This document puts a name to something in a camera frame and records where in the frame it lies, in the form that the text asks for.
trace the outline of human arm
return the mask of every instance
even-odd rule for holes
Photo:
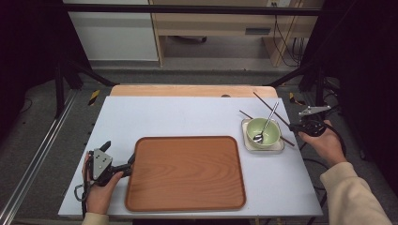
[[[86,162],[87,160],[88,154],[85,156],[84,162]],[[123,172],[116,173],[111,178],[109,183],[104,187],[100,187],[97,185],[91,187],[86,199],[87,212],[83,221],[84,225],[106,225],[109,223],[109,217],[106,214],[108,212],[109,204],[111,202],[112,193],[114,192],[117,182],[120,180],[122,175]]]
[[[391,224],[365,180],[347,162],[338,136],[329,128],[319,137],[298,134],[325,159],[330,169],[321,175],[328,193],[329,224]]]

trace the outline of green bowl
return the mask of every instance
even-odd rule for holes
[[[255,118],[249,121],[249,124],[247,126],[246,135],[248,136],[248,140],[250,144],[256,148],[268,148],[275,144],[281,137],[281,131],[278,124],[274,120],[270,120],[266,129],[263,132],[263,142],[255,142],[253,140],[253,137],[261,133],[266,122],[266,118]]]

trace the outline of black horizontal bar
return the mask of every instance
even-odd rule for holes
[[[297,7],[225,7],[225,6],[180,6],[180,5],[109,5],[109,4],[44,4],[45,8],[74,12],[128,12],[128,13],[196,13],[196,14],[241,14],[321,16],[341,14],[339,10]]]

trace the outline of beige sleeve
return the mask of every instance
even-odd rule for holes
[[[109,217],[107,215],[85,213],[82,225],[108,225]]]
[[[391,224],[365,180],[349,162],[341,162],[321,175],[328,193],[329,224]]]

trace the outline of brown tray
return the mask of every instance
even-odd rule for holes
[[[148,137],[136,143],[128,210],[225,210],[245,202],[234,138]]]

